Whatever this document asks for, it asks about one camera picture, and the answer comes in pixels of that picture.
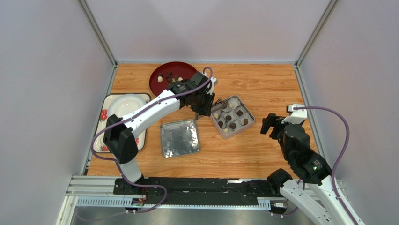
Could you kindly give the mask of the metal serving tongs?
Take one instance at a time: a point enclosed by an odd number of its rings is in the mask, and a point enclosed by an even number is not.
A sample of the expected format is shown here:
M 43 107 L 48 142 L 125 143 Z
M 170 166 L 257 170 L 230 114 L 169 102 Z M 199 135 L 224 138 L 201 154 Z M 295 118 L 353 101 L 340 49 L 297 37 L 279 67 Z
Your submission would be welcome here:
M 203 117 L 210 117 L 212 109 L 216 109 L 216 108 L 219 107 L 221 104 L 222 104 L 222 99 L 221 99 L 221 98 L 217 99 L 217 100 L 210 106 L 210 108 L 209 108 L 209 109 L 210 109 L 210 110 L 209 110 L 209 115 L 202 115 L 202 114 L 196 113 L 195 116 L 194 116 L 194 120 L 195 120 L 195 121 L 198 121 L 198 120 L 200 120 L 200 119 L 203 118 Z

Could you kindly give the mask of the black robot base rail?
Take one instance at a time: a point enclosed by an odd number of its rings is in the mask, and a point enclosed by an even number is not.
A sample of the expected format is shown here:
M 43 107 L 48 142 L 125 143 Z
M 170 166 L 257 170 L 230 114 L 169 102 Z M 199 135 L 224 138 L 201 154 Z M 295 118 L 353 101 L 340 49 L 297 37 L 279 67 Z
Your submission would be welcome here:
M 287 210 L 286 198 L 267 180 L 217 178 L 140 178 L 134 185 L 123 178 L 114 182 L 113 194 L 132 195 L 142 206 L 262 207 L 272 213 Z

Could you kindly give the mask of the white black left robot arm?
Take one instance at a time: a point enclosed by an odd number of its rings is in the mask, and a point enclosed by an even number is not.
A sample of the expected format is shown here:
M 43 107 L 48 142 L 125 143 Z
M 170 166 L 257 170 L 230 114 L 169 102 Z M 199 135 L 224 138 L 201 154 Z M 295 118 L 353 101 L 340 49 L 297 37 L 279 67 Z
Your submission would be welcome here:
M 135 183 L 142 177 L 136 160 L 139 153 L 136 138 L 155 122 L 186 106 L 198 115 L 210 116 L 215 98 L 213 90 L 217 84 L 217 78 L 197 71 L 190 79 L 170 83 L 159 96 L 138 110 L 108 117 L 102 130 L 103 143 L 114 155 L 125 180 Z

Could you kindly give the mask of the silver square tin lid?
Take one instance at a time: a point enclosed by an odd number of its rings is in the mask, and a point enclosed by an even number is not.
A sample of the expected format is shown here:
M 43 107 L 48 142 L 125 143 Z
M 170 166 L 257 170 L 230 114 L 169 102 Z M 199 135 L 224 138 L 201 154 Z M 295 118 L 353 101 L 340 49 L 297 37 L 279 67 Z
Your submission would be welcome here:
M 200 152 L 197 124 L 193 119 L 164 123 L 160 126 L 161 153 L 174 158 Z

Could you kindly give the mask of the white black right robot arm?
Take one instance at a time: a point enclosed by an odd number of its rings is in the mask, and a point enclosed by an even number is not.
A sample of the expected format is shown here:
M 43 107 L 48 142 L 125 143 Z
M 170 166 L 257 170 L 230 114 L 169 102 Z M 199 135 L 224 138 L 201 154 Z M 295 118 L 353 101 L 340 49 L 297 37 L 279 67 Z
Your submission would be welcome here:
M 283 169 L 268 176 L 270 191 L 290 200 L 316 225 L 363 225 L 363 220 L 334 180 L 327 161 L 310 148 L 310 136 L 302 127 L 305 119 L 305 113 L 293 112 L 288 117 L 270 113 L 263 118 L 260 132 L 266 134 L 272 128 L 270 138 L 278 141 L 294 174 L 316 194 L 319 201 L 307 194 Z

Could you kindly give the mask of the pink square chocolate tin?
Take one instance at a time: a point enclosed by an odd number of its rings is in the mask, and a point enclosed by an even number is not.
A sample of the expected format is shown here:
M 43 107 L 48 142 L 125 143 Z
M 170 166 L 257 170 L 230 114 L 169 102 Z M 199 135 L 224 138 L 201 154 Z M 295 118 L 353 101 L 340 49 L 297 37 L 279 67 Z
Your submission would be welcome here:
M 232 102 L 234 104 L 234 108 L 231 109 L 228 105 L 228 102 Z M 238 116 L 236 114 L 236 111 L 241 110 L 244 112 L 242 116 Z M 213 117 L 214 113 L 218 113 L 220 115 L 219 119 L 215 119 Z M 230 121 L 226 121 L 225 117 L 227 115 L 230 115 L 232 119 Z M 244 125 L 243 124 L 243 119 L 247 118 L 248 119 L 248 124 Z M 236 136 L 237 134 L 249 129 L 252 127 L 252 125 L 255 122 L 255 117 L 253 114 L 249 111 L 249 109 L 246 107 L 244 102 L 241 100 L 241 98 L 237 95 L 230 96 L 226 99 L 222 99 L 222 104 L 217 107 L 216 109 L 212 109 L 211 111 L 211 116 L 210 116 L 211 122 L 214 124 L 217 132 L 220 134 L 220 136 L 227 140 L 232 138 L 233 136 Z M 222 121 L 223 126 L 219 127 L 218 122 Z M 236 129 L 231 129 L 229 127 L 230 123 L 236 123 L 237 127 Z M 228 134 L 225 134 L 222 130 L 227 128 L 229 130 Z

